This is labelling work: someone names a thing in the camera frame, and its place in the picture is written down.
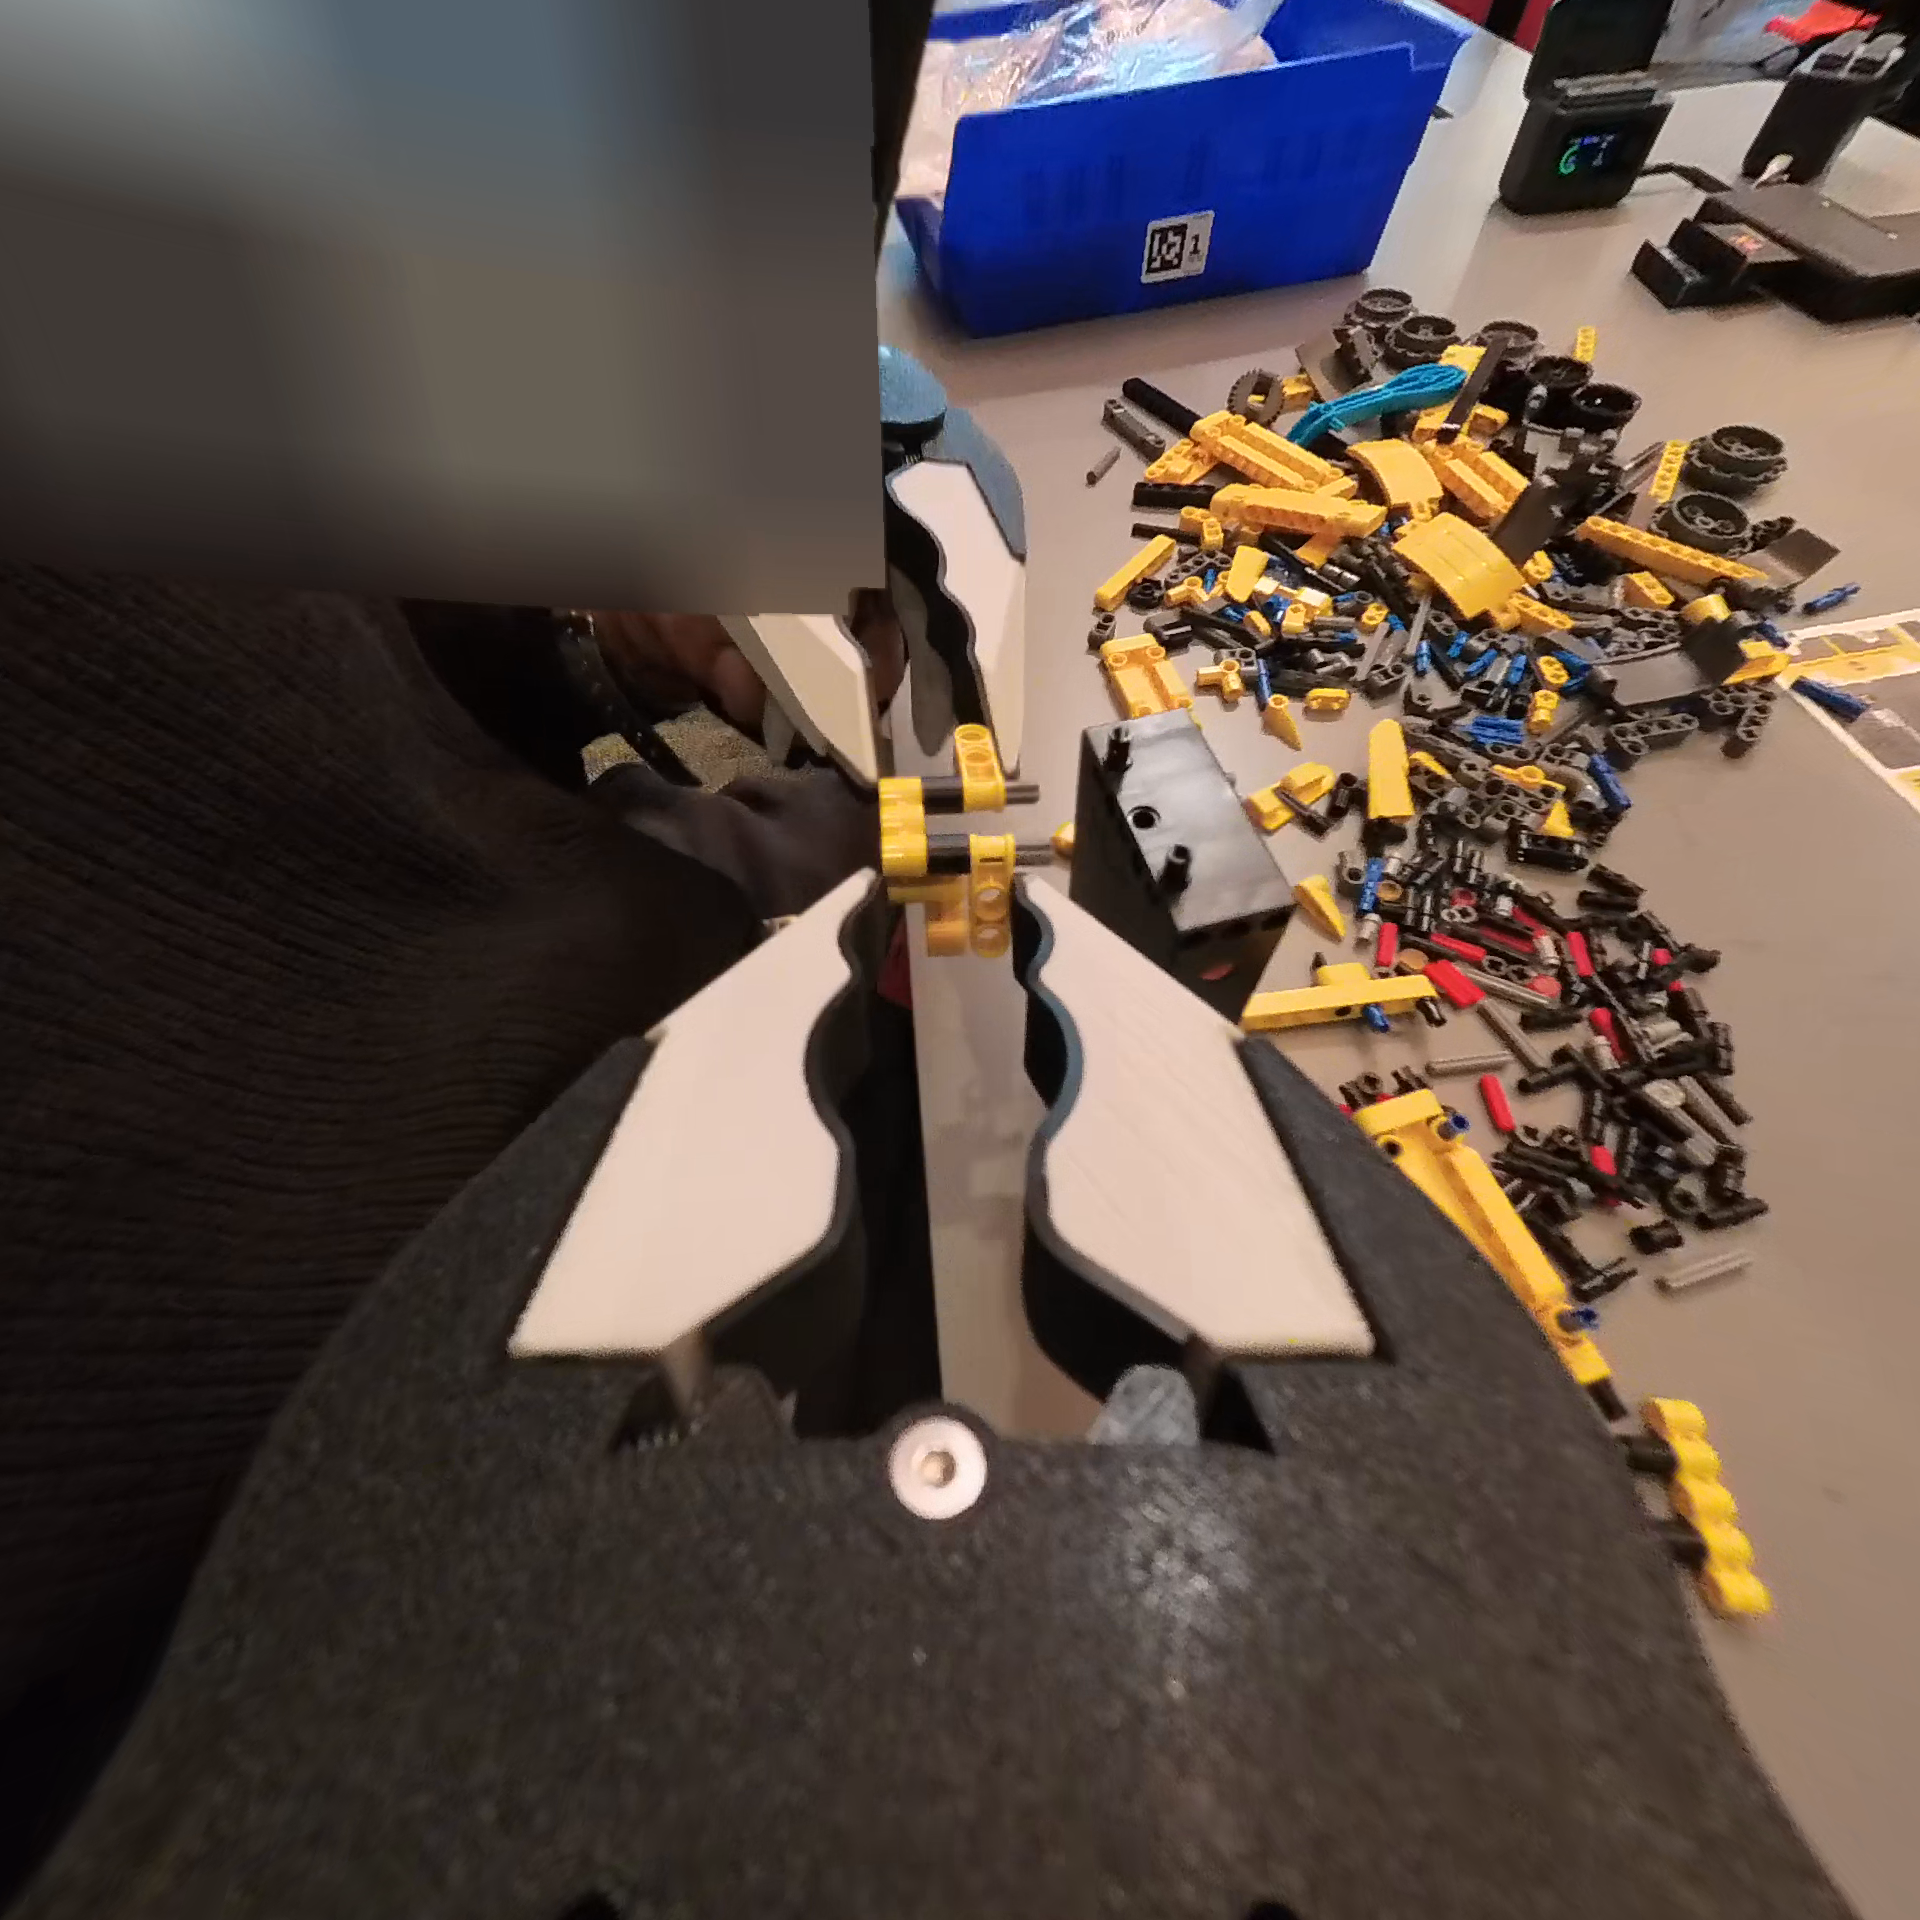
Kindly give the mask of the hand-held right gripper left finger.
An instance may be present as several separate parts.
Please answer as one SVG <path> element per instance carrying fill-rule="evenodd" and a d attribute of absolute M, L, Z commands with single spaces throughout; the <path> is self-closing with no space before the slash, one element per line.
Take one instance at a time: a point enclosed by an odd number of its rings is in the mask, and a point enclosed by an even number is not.
<path fill-rule="evenodd" d="M 645 1036 L 512 1329 L 516 1361 L 642 1361 L 676 1410 L 720 1370 L 782 1402 L 842 1370 L 865 1291 L 844 1109 L 882 924 L 881 877 L 860 872 Z"/>

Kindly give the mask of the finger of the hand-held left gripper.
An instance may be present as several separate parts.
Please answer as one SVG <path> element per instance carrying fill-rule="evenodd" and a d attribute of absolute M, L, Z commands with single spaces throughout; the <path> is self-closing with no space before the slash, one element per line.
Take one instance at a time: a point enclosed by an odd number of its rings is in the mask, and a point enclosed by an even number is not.
<path fill-rule="evenodd" d="M 722 614 L 766 691 L 758 740 L 787 768 L 832 763 L 852 786 L 881 779 L 881 712 L 868 659 L 840 614 Z"/>
<path fill-rule="evenodd" d="M 886 586 L 907 664 L 914 738 L 934 755 L 988 730 L 1002 766 L 1025 755 L 1027 526 L 1000 452 L 920 452 L 882 476 Z"/>

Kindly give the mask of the yellow toy connector block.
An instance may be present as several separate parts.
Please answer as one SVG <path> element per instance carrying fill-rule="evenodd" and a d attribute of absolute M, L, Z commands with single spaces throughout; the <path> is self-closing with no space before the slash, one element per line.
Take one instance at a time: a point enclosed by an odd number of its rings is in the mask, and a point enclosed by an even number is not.
<path fill-rule="evenodd" d="M 881 874 L 893 905 L 917 905 L 923 914 L 928 955 L 969 953 L 969 875 L 928 877 L 928 840 L 940 820 L 958 813 L 928 813 L 920 776 L 881 779 L 878 829 Z"/>

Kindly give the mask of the person's left forearm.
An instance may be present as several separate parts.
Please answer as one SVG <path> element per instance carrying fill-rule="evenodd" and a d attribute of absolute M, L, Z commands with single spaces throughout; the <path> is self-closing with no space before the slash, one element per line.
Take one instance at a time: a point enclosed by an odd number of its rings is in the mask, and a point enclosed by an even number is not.
<path fill-rule="evenodd" d="M 738 957 L 750 936 L 734 929 L 805 916 L 819 901 L 868 880 L 868 912 L 882 902 L 875 798 L 842 772 L 740 776 L 717 789 L 672 784 L 627 760 L 585 789 L 587 803 L 667 853 L 672 872 L 698 866 L 717 893 L 742 907 L 707 902 L 712 886 L 667 875 L 646 886 L 646 945 L 634 948 L 652 971 L 690 969 L 700 952 L 720 965 Z"/>

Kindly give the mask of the person's left hand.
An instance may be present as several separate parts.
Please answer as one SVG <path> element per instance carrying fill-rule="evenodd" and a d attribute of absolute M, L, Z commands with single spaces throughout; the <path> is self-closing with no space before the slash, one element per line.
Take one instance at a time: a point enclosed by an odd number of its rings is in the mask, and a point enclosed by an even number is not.
<path fill-rule="evenodd" d="M 717 618 L 595 610 L 592 640 L 621 696 L 652 715 L 701 706 L 762 740 L 766 685 Z"/>

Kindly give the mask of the blue storage bin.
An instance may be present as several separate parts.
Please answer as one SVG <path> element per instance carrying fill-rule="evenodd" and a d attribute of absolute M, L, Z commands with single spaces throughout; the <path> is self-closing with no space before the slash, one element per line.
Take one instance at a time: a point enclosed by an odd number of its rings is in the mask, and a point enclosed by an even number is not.
<path fill-rule="evenodd" d="M 1438 5 L 1283 5 L 1268 65 L 965 116 L 898 221 L 974 337 L 1356 277 L 1470 37 Z"/>

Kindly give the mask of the yellow angled toy beam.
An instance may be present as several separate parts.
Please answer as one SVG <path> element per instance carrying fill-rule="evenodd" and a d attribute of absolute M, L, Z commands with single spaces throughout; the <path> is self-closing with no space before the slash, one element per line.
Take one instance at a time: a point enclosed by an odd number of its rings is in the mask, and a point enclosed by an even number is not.
<path fill-rule="evenodd" d="M 1240 1012 L 1240 1030 L 1276 1036 L 1323 1024 L 1362 1024 L 1389 1034 L 1395 1021 L 1438 1002 L 1427 974 L 1377 976 L 1360 962 L 1323 965 L 1306 988 L 1257 993 Z"/>

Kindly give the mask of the clear plastic bag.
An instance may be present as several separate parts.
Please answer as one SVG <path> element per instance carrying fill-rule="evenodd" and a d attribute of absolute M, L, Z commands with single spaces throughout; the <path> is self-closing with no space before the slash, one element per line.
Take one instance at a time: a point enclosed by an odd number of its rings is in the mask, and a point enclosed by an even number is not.
<path fill-rule="evenodd" d="M 1276 61 L 1265 33 L 1286 11 L 1284 2 L 1018 5 L 993 29 L 937 16 L 920 101 L 937 112 L 994 112 L 1257 72 Z"/>

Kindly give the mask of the person's torso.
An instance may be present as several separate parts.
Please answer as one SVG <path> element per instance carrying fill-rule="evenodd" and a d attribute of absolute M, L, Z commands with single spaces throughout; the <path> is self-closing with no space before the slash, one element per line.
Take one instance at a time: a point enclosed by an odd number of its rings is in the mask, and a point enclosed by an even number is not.
<path fill-rule="evenodd" d="M 4 1899 L 251 1454 L 616 1043 L 667 853 L 587 803 L 561 614 L 4 565 Z"/>

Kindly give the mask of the yellow connector with black pins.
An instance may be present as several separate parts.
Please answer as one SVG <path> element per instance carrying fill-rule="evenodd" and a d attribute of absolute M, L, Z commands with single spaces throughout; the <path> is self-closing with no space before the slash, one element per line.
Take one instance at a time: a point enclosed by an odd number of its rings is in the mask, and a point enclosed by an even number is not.
<path fill-rule="evenodd" d="M 1638 1426 L 1619 1436 L 1633 1474 L 1661 1504 L 1657 1524 L 1668 1556 L 1691 1577 L 1700 1604 L 1721 1620 L 1761 1620 L 1772 1593 L 1757 1573 L 1755 1547 L 1721 1472 L 1706 1412 L 1688 1400 L 1648 1397 Z"/>

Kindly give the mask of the black case with green display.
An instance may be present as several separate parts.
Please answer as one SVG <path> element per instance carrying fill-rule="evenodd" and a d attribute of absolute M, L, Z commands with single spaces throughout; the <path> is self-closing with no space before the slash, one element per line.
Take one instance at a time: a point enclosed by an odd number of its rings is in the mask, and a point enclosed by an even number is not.
<path fill-rule="evenodd" d="M 1673 110 L 1652 73 L 1672 11 L 1672 2 L 1547 8 L 1498 185 L 1501 208 L 1542 218 L 1619 206 Z"/>

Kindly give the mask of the yellow printed instruction sheet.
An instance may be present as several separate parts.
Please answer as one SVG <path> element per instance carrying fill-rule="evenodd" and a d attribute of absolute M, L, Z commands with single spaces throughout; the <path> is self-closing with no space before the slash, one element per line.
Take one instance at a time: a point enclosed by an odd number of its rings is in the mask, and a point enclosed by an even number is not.
<path fill-rule="evenodd" d="M 1918 808 L 1918 610 L 1790 636 L 1785 684 L 1837 744 Z"/>

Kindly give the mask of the black charging dock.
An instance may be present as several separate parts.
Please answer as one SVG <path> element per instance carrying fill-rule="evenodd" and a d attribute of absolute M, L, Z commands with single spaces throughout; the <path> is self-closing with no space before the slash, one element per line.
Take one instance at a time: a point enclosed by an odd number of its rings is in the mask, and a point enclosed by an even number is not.
<path fill-rule="evenodd" d="M 1817 185 L 1706 197 L 1643 242 L 1633 278 L 1667 309 L 1772 299 L 1821 325 L 1918 316 L 1918 212 L 1860 212 Z"/>

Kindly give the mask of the black device stand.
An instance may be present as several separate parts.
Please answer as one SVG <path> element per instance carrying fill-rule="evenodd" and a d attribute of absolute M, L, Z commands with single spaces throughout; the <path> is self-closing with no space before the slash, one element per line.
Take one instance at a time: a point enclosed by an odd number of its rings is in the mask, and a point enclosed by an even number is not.
<path fill-rule="evenodd" d="M 1916 33 L 1889 21 L 1813 38 L 1739 163 L 1753 185 L 1814 185 L 1916 75 Z"/>

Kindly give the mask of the yellow toy frame assembly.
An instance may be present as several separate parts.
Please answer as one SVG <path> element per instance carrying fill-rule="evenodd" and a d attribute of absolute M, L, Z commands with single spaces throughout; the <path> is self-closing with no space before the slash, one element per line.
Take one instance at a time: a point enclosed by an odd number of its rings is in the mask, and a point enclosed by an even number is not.
<path fill-rule="evenodd" d="M 1594 1314 L 1576 1306 L 1546 1249 L 1467 1140 L 1467 1122 L 1428 1089 L 1371 1099 L 1353 1121 L 1494 1268 L 1601 1412 L 1622 1419 L 1613 1372 L 1594 1340 Z"/>

